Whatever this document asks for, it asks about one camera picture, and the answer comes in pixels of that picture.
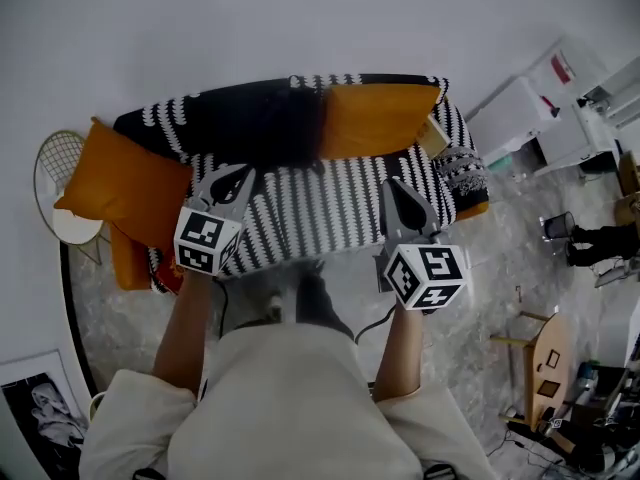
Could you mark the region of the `white round seat cushion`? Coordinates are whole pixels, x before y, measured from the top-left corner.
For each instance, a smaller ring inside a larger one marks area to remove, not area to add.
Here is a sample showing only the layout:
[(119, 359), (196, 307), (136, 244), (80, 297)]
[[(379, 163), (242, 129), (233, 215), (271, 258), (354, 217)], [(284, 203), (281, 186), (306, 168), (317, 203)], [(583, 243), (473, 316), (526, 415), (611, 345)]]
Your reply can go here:
[(85, 245), (98, 237), (104, 222), (76, 216), (69, 210), (54, 209), (52, 228), (55, 236), (66, 244)]

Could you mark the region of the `person's right forearm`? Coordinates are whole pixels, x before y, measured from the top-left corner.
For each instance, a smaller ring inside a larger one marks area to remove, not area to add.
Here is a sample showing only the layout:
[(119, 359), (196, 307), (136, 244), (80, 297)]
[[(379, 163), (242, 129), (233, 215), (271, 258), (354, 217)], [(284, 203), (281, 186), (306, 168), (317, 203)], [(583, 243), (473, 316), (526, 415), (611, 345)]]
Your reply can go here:
[(422, 350), (423, 315), (397, 305), (373, 388), (376, 403), (405, 397), (419, 389)]

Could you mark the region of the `white water dispenser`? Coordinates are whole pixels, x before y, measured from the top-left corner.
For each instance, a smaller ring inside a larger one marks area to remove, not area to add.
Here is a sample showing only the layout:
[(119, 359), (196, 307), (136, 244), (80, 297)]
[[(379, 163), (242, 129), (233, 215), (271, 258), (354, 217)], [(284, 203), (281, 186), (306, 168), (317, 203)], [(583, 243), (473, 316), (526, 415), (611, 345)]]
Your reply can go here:
[(478, 156), (489, 167), (548, 130), (557, 114), (551, 101), (519, 76), (480, 108), (467, 127)]

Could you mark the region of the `orange cushion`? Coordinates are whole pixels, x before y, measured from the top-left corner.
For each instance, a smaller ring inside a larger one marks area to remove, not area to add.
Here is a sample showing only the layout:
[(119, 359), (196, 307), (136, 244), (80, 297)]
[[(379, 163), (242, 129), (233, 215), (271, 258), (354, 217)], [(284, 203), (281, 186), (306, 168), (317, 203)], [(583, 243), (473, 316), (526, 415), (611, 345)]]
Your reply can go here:
[(191, 167), (148, 151), (93, 118), (79, 162), (54, 207), (105, 221), (128, 238), (165, 251), (191, 180)]
[(335, 85), (325, 99), (320, 157), (381, 156), (410, 147), (441, 94), (418, 84)]

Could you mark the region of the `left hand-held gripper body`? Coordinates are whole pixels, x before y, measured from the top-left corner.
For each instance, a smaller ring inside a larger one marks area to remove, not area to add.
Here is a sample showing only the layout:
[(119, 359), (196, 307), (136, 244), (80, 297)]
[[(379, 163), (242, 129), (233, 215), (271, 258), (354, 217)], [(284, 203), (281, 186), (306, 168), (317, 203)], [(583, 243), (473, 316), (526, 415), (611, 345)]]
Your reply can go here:
[(189, 200), (174, 233), (176, 264), (216, 276), (235, 253), (244, 229), (244, 207)]

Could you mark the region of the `person's left forearm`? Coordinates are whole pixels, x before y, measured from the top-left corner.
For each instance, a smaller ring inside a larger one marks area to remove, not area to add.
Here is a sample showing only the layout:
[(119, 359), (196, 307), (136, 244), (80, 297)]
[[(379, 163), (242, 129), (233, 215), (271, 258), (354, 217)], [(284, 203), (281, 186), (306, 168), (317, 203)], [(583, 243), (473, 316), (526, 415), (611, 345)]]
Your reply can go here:
[(211, 277), (185, 273), (151, 370), (154, 377), (194, 396), (202, 379), (212, 288)]

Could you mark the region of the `white desk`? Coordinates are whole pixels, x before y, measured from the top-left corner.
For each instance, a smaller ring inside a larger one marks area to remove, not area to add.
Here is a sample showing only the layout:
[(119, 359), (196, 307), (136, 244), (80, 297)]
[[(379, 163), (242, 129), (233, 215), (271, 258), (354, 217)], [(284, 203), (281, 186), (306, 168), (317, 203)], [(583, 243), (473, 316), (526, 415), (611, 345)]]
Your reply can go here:
[(561, 108), (557, 119), (536, 137), (545, 165), (534, 176), (576, 166), (602, 153), (611, 153), (618, 166), (620, 152), (612, 128), (597, 112), (572, 103)]

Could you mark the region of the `orange sofa with striped cover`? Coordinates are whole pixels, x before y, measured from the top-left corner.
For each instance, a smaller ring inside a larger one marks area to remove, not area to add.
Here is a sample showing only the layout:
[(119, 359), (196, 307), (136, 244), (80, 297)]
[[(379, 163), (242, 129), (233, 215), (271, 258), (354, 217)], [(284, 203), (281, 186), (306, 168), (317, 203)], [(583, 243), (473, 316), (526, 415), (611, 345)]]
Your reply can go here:
[[(438, 87), (442, 94), (433, 116), (451, 139), (448, 147), (471, 147), (476, 151), (462, 114), (446, 95), (448, 80), (417, 75), (295, 75), (223, 87), (123, 114), (116, 119), (114, 129), (154, 153), (192, 167), (193, 180), (199, 182), (228, 163), (221, 144), (205, 136), (224, 118), (271, 91), (306, 87), (321, 92), (332, 82), (416, 82)], [(383, 156), (327, 160), (316, 170), (278, 167), (267, 171), (256, 180), (245, 214), (246, 229), (235, 254), (223, 267), (222, 277), (242, 276), (296, 258), (383, 243), (379, 195), (382, 182), (390, 177), (400, 179), (427, 198), (444, 226), (484, 213), (489, 201), (468, 210), (456, 209), (434, 159), (413, 145)]]

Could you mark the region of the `oval wooden side table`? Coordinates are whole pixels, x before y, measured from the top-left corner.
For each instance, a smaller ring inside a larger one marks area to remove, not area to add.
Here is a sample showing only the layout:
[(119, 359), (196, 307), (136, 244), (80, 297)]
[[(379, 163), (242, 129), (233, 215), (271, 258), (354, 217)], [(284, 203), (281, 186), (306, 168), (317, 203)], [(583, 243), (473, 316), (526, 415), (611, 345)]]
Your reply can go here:
[[(506, 422), (527, 425), (535, 431), (547, 412), (551, 411), (551, 415), (554, 415), (564, 403), (569, 387), (572, 352), (567, 320), (563, 315), (555, 313), (552, 316), (542, 316), (524, 311), (520, 315), (542, 322), (535, 337), (527, 340), (499, 335), (490, 336), (491, 341), (521, 348), (523, 354), (524, 416), (518, 418), (501, 414), (500, 418)], [(537, 394), (539, 386), (545, 379), (561, 384), (553, 398)]]

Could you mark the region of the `white cabinet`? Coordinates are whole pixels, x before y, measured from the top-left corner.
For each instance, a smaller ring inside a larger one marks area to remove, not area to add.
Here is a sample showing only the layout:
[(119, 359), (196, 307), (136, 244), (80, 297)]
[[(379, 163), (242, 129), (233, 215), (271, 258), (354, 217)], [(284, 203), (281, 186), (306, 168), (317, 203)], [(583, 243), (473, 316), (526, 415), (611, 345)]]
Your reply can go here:
[(599, 326), (597, 360), (624, 368), (640, 335), (640, 297), (618, 298), (605, 309)]

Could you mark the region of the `person's cream shirt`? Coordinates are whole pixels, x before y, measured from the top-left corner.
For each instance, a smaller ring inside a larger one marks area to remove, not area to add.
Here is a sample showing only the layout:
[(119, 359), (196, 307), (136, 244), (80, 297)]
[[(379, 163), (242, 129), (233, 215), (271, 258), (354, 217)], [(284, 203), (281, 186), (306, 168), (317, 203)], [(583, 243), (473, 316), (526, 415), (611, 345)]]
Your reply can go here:
[(374, 401), (350, 340), (307, 324), (226, 335), (202, 399), (121, 370), (91, 422), (81, 480), (496, 480), (449, 390)]

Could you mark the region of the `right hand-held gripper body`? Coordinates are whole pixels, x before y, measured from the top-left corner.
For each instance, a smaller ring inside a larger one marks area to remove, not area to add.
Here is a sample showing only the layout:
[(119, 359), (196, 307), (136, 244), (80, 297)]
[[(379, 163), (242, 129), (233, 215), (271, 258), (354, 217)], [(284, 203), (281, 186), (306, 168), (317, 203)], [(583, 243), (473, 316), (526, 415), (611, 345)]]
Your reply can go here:
[(444, 232), (388, 240), (375, 257), (379, 291), (394, 294), (405, 310), (436, 311), (467, 285), (461, 248)]

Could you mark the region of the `cardboard box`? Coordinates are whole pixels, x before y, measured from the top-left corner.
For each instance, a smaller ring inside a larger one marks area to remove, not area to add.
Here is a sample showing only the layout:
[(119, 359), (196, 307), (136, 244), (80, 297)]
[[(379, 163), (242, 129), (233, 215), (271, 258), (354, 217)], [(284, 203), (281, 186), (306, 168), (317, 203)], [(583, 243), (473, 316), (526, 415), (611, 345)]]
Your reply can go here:
[(640, 192), (640, 164), (636, 161), (632, 151), (621, 155), (618, 164), (618, 178), (624, 196)]
[(635, 224), (640, 229), (640, 191), (615, 202), (614, 220), (617, 226)]

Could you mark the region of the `black mesh wastebasket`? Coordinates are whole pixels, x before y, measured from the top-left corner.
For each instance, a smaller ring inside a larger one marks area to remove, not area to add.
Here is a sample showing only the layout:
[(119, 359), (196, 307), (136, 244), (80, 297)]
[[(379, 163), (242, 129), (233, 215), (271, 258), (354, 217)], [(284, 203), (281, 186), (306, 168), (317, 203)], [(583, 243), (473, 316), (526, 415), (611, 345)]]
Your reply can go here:
[(569, 239), (575, 228), (575, 219), (570, 211), (541, 219), (543, 239), (546, 241)]

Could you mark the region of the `pale yellow box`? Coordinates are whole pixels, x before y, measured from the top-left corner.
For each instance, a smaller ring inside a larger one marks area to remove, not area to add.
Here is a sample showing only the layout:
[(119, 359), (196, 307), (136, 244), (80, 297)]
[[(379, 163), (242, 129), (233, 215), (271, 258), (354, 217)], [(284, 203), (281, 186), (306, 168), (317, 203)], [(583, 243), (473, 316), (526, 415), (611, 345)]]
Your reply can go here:
[(429, 114), (418, 132), (416, 142), (430, 159), (434, 159), (449, 146), (450, 141), (439, 122)]

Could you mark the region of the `black white framed poster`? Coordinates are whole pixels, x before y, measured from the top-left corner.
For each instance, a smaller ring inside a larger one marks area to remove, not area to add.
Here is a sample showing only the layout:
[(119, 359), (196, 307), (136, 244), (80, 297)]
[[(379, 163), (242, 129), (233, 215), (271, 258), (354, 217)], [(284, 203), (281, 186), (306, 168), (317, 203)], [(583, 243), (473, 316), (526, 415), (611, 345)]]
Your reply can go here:
[(0, 361), (0, 394), (50, 480), (78, 480), (87, 420), (57, 349)]

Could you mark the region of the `red gold patterned cloth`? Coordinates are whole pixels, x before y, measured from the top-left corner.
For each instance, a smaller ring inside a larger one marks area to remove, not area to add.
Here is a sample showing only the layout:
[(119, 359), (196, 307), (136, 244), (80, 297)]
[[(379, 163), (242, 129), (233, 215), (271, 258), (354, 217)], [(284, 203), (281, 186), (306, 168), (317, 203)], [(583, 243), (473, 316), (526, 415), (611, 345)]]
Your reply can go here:
[(166, 290), (177, 295), (183, 284), (185, 269), (176, 263), (175, 254), (171, 252), (163, 257), (156, 278)]

